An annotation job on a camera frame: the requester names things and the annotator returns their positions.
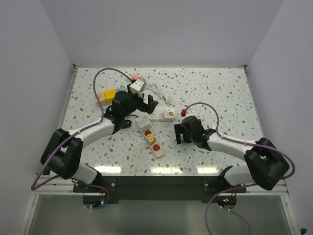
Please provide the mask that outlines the white tiger plug adapter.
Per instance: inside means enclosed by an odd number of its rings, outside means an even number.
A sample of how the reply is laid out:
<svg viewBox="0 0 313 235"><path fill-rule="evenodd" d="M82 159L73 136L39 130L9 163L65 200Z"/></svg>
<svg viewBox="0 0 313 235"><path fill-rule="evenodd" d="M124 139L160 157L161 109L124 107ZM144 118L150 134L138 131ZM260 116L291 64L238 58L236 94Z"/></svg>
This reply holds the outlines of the white tiger plug adapter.
<svg viewBox="0 0 313 235"><path fill-rule="evenodd" d="M165 120L172 121L175 119L175 109L174 108L165 108L163 117Z"/></svg>

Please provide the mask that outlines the white triangular power strip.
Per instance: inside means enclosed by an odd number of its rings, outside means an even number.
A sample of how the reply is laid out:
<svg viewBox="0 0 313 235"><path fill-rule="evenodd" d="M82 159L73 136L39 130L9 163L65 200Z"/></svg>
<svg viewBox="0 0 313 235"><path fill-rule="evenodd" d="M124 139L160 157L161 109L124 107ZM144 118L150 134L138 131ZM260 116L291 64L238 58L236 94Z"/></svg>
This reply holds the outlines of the white triangular power strip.
<svg viewBox="0 0 313 235"><path fill-rule="evenodd" d="M154 112L148 115L148 119L150 121L168 121L168 120L165 120L163 117L164 109L167 107L168 106L164 103L163 100L158 101L158 105L156 106Z"/></svg>

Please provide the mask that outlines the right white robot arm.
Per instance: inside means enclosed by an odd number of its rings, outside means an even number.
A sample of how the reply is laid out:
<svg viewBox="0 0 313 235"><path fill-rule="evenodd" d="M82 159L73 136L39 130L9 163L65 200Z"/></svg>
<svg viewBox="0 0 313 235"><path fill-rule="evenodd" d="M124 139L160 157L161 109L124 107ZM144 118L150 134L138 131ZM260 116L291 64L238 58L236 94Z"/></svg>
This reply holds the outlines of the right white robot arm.
<svg viewBox="0 0 313 235"><path fill-rule="evenodd" d="M244 161L240 167L228 167L220 174L218 187L230 192L241 184L256 184L265 190L272 190L283 179L290 165L272 142L266 138L258 141L231 140L216 129L204 129L195 116L186 117L174 125L177 144L193 143L207 151L221 152Z"/></svg>

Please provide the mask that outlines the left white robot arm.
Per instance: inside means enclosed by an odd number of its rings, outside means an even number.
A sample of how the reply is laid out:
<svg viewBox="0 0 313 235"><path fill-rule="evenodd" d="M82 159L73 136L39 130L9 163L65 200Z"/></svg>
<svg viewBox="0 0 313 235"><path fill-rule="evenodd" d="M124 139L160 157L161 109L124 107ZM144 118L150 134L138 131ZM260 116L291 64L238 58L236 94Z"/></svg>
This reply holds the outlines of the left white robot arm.
<svg viewBox="0 0 313 235"><path fill-rule="evenodd" d="M42 157L41 164L63 179L84 182L90 192L101 188L101 174L94 168L81 163L82 150L99 139L117 133L125 123L125 118L134 111L152 114L158 102L151 95L144 101L144 94L133 93L131 86L127 91L118 91L112 104L101 118L87 126L66 131L57 129Z"/></svg>

